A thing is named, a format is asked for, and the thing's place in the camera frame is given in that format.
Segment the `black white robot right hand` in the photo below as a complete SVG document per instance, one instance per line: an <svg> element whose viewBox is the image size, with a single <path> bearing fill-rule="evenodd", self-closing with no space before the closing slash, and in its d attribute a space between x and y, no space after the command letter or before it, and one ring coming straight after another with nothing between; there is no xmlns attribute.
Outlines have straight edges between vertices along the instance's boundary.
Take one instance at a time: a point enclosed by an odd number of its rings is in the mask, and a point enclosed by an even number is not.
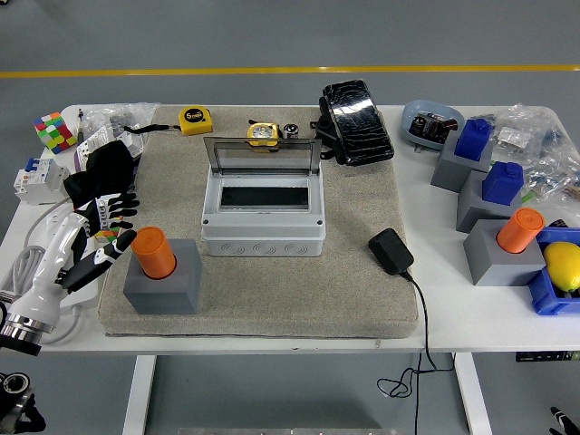
<svg viewBox="0 0 580 435"><path fill-rule="evenodd" d="M561 428L566 435L579 435L579 427L573 423L573 421L557 407L551 407L550 411L556 421L560 424Z"/></svg>

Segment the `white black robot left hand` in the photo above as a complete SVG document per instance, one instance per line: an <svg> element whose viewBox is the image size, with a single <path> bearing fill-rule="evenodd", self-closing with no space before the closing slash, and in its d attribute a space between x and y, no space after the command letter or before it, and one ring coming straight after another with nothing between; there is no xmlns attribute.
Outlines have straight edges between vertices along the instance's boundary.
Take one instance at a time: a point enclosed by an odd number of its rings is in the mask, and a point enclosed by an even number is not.
<svg viewBox="0 0 580 435"><path fill-rule="evenodd" d="M58 227L32 279L32 287L8 309L6 322L38 326L50 332L60 319L60 303L70 293L104 274L137 236L124 219L137 214L134 193L114 193L90 200ZM86 241L104 229L124 231L109 244L85 255Z"/></svg>

